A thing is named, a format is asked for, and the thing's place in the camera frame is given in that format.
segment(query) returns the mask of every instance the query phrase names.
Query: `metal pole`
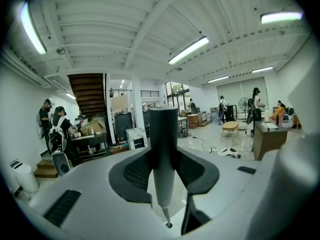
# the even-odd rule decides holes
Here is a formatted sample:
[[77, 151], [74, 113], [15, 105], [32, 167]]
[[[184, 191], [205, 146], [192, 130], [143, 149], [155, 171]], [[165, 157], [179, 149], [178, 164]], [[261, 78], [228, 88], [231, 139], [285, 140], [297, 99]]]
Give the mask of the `metal pole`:
[[151, 159], [156, 199], [170, 227], [168, 207], [171, 204], [175, 157], [178, 142], [178, 108], [170, 106], [149, 109]]

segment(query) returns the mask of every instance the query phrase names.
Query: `railing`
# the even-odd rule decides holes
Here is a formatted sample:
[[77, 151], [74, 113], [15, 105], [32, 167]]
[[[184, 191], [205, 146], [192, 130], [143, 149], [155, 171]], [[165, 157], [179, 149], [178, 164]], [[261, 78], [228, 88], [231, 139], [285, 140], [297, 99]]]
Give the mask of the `railing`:
[[[113, 93], [113, 97], [118, 97], [118, 96], [121, 96], [121, 95], [130, 95], [132, 96], [133, 94], [133, 90], [115, 90], [115, 89], [112, 89], [110, 90], [110, 97]], [[156, 98], [156, 97], [159, 97], [159, 91], [158, 90], [141, 90], [140, 91], [140, 95], [141, 97], [153, 97], [153, 98]]]

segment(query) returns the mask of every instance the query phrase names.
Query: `trash bin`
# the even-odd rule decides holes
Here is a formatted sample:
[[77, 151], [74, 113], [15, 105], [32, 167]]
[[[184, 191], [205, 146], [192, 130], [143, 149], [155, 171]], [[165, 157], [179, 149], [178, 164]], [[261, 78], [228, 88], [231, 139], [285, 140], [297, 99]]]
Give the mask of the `trash bin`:
[[12, 168], [18, 184], [29, 193], [38, 190], [39, 185], [30, 165], [20, 162]]

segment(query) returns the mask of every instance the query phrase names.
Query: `fluorescent ceiling light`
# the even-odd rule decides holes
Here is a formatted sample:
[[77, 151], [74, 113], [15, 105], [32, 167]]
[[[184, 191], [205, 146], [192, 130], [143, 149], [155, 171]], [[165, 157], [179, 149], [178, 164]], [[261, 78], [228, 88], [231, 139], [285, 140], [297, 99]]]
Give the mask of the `fluorescent ceiling light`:
[[28, 35], [28, 37], [30, 38], [33, 46], [36, 48], [36, 50], [38, 51], [39, 54], [45, 54], [47, 49], [45, 48], [45, 46], [43, 45], [42, 41], [40, 40], [36, 29], [35, 29], [35, 25], [31, 19], [31, 13], [28, 7], [28, 3], [26, 3], [21, 12], [20, 12], [20, 19], [22, 22], [22, 25], [24, 27], [24, 30], [26, 32], [26, 34]]
[[223, 80], [223, 79], [227, 79], [227, 78], [229, 78], [228, 75], [224, 76], [224, 77], [217, 78], [217, 79], [213, 79], [213, 80], [208, 81], [208, 84], [210, 84], [212, 82], [220, 81], [220, 80]]
[[73, 97], [70, 93], [66, 93], [65, 95], [67, 95], [68, 97], [70, 97], [71, 99], [76, 99], [75, 97]]
[[295, 21], [301, 20], [302, 12], [298, 11], [280, 11], [267, 13], [261, 16], [261, 23], [281, 22], [281, 21]]
[[173, 65], [189, 55], [190, 53], [194, 52], [195, 50], [199, 49], [200, 47], [206, 45], [209, 43], [209, 40], [206, 36], [201, 37], [199, 40], [195, 41], [191, 45], [189, 45], [187, 48], [179, 52], [176, 56], [174, 56], [172, 59], [169, 60], [169, 64]]
[[252, 70], [251, 73], [258, 73], [258, 72], [265, 71], [265, 70], [272, 70], [273, 68], [274, 68], [273, 66], [268, 66], [268, 67]]

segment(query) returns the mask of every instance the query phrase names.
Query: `person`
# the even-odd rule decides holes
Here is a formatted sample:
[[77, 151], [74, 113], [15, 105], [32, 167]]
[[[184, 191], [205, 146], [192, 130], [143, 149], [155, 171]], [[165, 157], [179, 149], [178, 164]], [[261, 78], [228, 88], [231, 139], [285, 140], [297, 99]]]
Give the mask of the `person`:
[[226, 122], [229, 122], [229, 113], [228, 113], [228, 110], [227, 110], [227, 106], [229, 105], [229, 103], [227, 103], [225, 101], [225, 97], [223, 95], [220, 96], [220, 101], [219, 103], [221, 104], [221, 108], [222, 108], [222, 112], [223, 112], [223, 115], [222, 115], [222, 123], [225, 123]]
[[261, 116], [261, 110], [260, 108], [263, 108], [264, 105], [260, 102], [260, 98], [259, 98], [259, 88], [255, 87], [253, 89], [253, 93], [252, 93], [252, 100], [253, 100], [253, 109], [252, 109], [252, 113], [253, 113], [253, 130], [252, 130], [252, 134], [255, 134], [255, 122], [256, 121], [262, 121], [262, 116]]
[[269, 116], [270, 119], [276, 119], [278, 115], [281, 114], [282, 111], [286, 110], [286, 106], [278, 100], [278, 108], [275, 110], [272, 116]]
[[50, 155], [52, 154], [49, 148], [49, 131], [51, 128], [51, 124], [50, 124], [48, 113], [50, 112], [51, 108], [52, 108], [51, 101], [47, 98], [39, 110], [39, 117], [41, 120], [41, 127], [43, 131], [44, 139], [45, 139], [45, 144]]
[[110, 98], [112, 98], [114, 96], [114, 91], [112, 90], [112, 88], [110, 88]]
[[[52, 118], [52, 124], [54, 126], [57, 126], [59, 123], [59, 119], [66, 115], [67, 113], [65, 112], [65, 108], [63, 106], [56, 107], [54, 110], [53, 118]], [[66, 157], [71, 161], [72, 166], [76, 167], [77, 165], [80, 164], [80, 161], [78, 157], [75, 155], [76, 149], [73, 146], [69, 136], [71, 136], [72, 134], [75, 134], [77, 132], [77, 129], [72, 128], [70, 120], [66, 118], [63, 120], [60, 128], [62, 129], [64, 137], [66, 139], [66, 147], [65, 147], [64, 153], [66, 154]]]
[[191, 110], [192, 114], [197, 114], [196, 104], [192, 101], [192, 98], [190, 99], [190, 102], [189, 102], [189, 109]]

